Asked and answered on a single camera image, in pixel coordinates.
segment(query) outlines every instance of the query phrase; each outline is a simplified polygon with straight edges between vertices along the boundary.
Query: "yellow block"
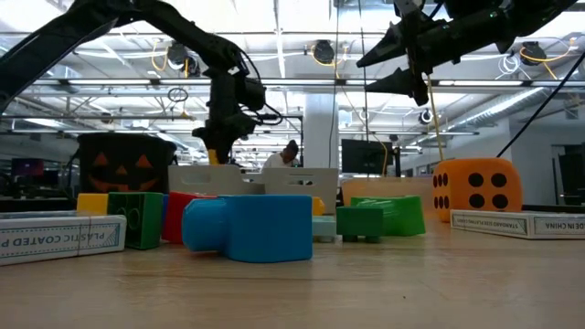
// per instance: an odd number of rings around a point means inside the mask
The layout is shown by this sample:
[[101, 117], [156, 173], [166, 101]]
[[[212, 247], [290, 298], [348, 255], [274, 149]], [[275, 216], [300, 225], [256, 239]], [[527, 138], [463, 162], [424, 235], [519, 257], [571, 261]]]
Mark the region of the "yellow block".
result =
[[325, 212], [325, 203], [319, 196], [313, 197], [313, 216], [322, 216]]
[[77, 197], [77, 211], [88, 215], [108, 215], [108, 195], [79, 194]]

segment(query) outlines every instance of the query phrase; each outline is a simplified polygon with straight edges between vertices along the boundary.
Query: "white column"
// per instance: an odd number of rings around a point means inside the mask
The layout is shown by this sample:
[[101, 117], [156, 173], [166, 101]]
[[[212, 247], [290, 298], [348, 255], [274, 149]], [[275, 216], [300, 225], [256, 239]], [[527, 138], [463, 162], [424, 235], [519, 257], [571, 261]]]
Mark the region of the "white column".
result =
[[304, 107], [304, 167], [337, 168], [339, 129], [333, 94], [307, 94]]

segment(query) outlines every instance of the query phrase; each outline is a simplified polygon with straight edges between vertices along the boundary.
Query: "orange dice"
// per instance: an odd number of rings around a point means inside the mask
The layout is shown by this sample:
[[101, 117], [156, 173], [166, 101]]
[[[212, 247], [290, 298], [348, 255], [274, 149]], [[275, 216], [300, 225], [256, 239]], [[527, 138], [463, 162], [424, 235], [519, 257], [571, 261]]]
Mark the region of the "orange dice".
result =
[[522, 211], [520, 175], [501, 158], [457, 159], [437, 165], [432, 196], [441, 222], [450, 222], [451, 209]]

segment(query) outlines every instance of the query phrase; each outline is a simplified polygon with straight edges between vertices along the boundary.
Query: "red block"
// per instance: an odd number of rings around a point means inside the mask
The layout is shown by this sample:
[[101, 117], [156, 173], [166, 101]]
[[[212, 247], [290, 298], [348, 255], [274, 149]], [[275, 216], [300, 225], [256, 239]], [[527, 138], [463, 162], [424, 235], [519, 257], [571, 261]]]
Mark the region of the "red block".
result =
[[185, 210], [185, 207], [194, 199], [212, 198], [216, 198], [216, 196], [200, 196], [178, 192], [169, 193], [165, 227], [163, 228], [163, 239], [170, 243], [183, 244], [183, 236], [181, 234], [183, 210]]

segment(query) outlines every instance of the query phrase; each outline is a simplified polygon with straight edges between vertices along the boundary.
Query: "small blue block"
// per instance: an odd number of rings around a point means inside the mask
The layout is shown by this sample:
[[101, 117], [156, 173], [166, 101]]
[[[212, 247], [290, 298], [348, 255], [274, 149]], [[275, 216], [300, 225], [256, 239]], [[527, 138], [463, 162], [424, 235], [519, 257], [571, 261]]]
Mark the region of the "small blue block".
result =
[[183, 214], [192, 251], [218, 250], [232, 260], [280, 262], [313, 256], [310, 196], [224, 196], [194, 200]]
[[162, 223], [163, 226], [161, 228], [165, 227], [165, 221], [166, 221], [166, 208], [168, 207], [168, 195], [164, 195], [163, 196], [163, 218], [162, 218]]
[[333, 216], [313, 216], [314, 237], [335, 237], [337, 225]]

